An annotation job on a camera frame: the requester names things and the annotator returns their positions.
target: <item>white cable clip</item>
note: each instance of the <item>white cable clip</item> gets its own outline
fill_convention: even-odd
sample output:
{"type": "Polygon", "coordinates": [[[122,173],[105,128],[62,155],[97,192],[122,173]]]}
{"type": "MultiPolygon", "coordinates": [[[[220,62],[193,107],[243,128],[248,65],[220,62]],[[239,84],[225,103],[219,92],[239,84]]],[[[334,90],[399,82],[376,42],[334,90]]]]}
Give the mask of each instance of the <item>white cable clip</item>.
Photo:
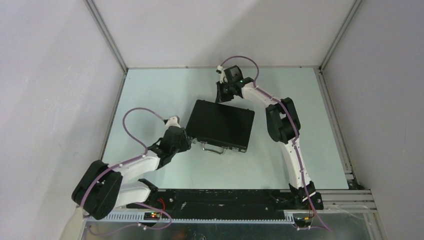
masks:
{"type": "Polygon", "coordinates": [[[224,68],[221,65],[218,65],[216,69],[221,72],[219,76],[219,83],[223,84],[224,82],[226,82],[226,80],[224,79],[225,77],[224,68]]]}

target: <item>metal bracket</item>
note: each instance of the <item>metal bracket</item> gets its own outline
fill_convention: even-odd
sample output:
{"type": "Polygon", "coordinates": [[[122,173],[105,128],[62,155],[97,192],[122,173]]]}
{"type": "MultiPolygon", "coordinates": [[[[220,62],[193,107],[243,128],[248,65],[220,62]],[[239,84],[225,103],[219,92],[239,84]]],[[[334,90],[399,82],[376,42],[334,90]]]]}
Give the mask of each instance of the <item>metal bracket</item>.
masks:
{"type": "Polygon", "coordinates": [[[214,149],[205,148],[205,144],[207,144],[207,142],[201,142],[201,149],[203,151],[208,152],[208,153],[218,154],[218,155],[224,155],[225,154],[225,151],[226,151],[225,148],[222,147],[222,151],[217,151],[217,150],[214,150],[214,149]]]}

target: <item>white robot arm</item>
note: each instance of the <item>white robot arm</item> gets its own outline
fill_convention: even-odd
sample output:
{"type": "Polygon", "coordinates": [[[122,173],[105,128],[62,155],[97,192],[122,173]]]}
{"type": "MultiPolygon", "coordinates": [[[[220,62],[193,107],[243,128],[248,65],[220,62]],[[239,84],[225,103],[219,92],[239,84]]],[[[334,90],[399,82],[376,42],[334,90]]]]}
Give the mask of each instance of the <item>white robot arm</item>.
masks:
{"type": "Polygon", "coordinates": [[[265,108],[266,112],[266,122],[268,127],[268,133],[270,137],[278,142],[285,164],[288,169],[289,182],[291,191],[299,196],[299,200],[304,202],[308,199],[305,194],[304,185],[302,182],[302,171],[304,175],[305,183],[307,184],[307,190],[309,196],[316,194],[314,183],[311,181],[311,178],[306,171],[305,163],[302,158],[302,152],[300,151],[300,138],[296,139],[296,144],[293,145],[293,140],[296,137],[295,131],[299,131],[300,122],[297,117],[296,109],[294,107],[293,101],[290,98],[282,99],[282,104],[287,105],[286,109],[289,111],[291,117],[294,117],[295,124],[297,129],[293,129],[292,125],[289,123],[289,120],[286,117],[281,118],[282,115],[286,113],[279,106],[277,102],[273,99],[276,97],[270,98],[269,95],[264,94],[263,90],[259,91],[257,86],[254,85],[253,79],[250,77],[243,78],[242,72],[238,66],[232,66],[226,69],[223,69],[221,66],[218,66],[217,72],[220,74],[219,81],[217,85],[217,96],[215,102],[222,103],[230,101],[234,96],[239,96],[243,99],[247,99],[256,103],[265,108]]]}
{"type": "MultiPolygon", "coordinates": [[[[144,202],[151,192],[146,181],[134,181],[143,173],[162,168],[177,153],[191,148],[191,141],[184,128],[179,124],[177,116],[165,120],[167,128],[162,138],[148,147],[146,155],[127,164],[121,164],[106,173],[88,193],[84,210],[99,220],[106,217],[112,209],[135,202],[144,202]]],[[[72,200],[81,205],[89,185],[108,169],[108,165],[100,160],[94,161],[72,193],[72,200]]]]}

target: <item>aluminum frame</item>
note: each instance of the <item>aluminum frame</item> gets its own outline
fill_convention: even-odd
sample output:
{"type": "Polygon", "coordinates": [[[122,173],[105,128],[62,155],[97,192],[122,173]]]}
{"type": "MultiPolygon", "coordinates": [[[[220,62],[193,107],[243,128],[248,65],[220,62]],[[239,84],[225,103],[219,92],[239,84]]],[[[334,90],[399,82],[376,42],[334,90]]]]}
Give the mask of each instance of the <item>aluminum frame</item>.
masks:
{"type": "Polygon", "coordinates": [[[315,76],[318,82],[319,90],[321,91],[322,99],[324,101],[325,110],[327,111],[328,119],[330,121],[331,130],[334,135],[346,180],[349,182],[349,187],[353,187],[354,184],[350,181],[356,180],[358,182],[358,180],[354,174],[354,167],[352,166],[349,151],[346,146],[346,141],[342,134],[342,129],[339,123],[339,118],[336,114],[335,106],[331,99],[324,75],[322,74],[321,70],[319,70],[319,68],[315,69],[315,76]]]}
{"type": "Polygon", "coordinates": [[[377,213],[364,213],[363,218],[365,220],[365,224],[371,240],[387,239],[380,221],[380,216],[377,213]]]}
{"type": "Polygon", "coordinates": [[[340,41],[342,40],[343,36],[346,34],[346,31],[348,30],[349,26],[352,23],[352,20],[357,15],[359,9],[361,8],[362,3],[365,0],[355,0],[352,4],[352,7],[350,8],[346,18],[343,21],[343,24],[341,25],[340,29],[338,30],[337,34],[335,35],[334,40],[332,41],[330,48],[328,49],[327,53],[325,54],[324,59],[321,62],[320,69],[324,70],[329,63],[329,60],[331,56],[333,55],[334,50],[339,45],[340,41]]]}
{"type": "Polygon", "coordinates": [[[111,32],[109,31],[108,27],[106,26],[105,21],[103,20],[102,15],[99,12],[99,9],[97,8],[96,4],[94,3],[94,0],[84,0],[85,5],[87,6],[91,16],[93,17],[93,20],[95,24],[98,27],[98,30],[100,31],[101,35],[104,37],[104,40],[107,43],[107,46],[109,47],[110,51],[112,52],[113,56],[115,57],[116,61],[118,62],[120,68],[122,69],[124,74],[127,74],[128,67],[125,64],[124,58],[122,57],[114,38],[111,35],[111,32]]]}

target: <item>table surface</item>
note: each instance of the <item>table surface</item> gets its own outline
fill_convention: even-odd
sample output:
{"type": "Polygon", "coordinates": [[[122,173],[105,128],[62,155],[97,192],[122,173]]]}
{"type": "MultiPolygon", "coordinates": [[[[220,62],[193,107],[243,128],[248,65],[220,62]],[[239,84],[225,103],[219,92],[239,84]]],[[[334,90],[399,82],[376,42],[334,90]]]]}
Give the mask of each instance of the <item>table surface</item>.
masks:
{"type": "MultiPolygon", "coordinates": [[[[254,77],[255,68],[241,68],[254,77]]],[[[149,108],[164,118],[180,117],[184,127],[196,100],[215,101],[219,75],[213,68],[130,69],[125,79],[103,162],[115,164],[140,155],[144,149],[124,131],[122,118],[132,108],[149,108]]],[[[300,120],[300,144],[306,169],[317,189],[347,189],[345,173],[313,68],[261,68],[258,86],[294,101],[300,120]]],[[[269,137],[262,106],[235,97],[225,103],[255,111],[246,153],[217,155],[200,143],[178,153],[165,167],[140,175],[159,188],[174,189],[288,189],[289,176],[278,144],[269,137]]],[[[147,146],[165,132],[164,123],[147,111],[126,118],[128,130],[147,146]]]]}

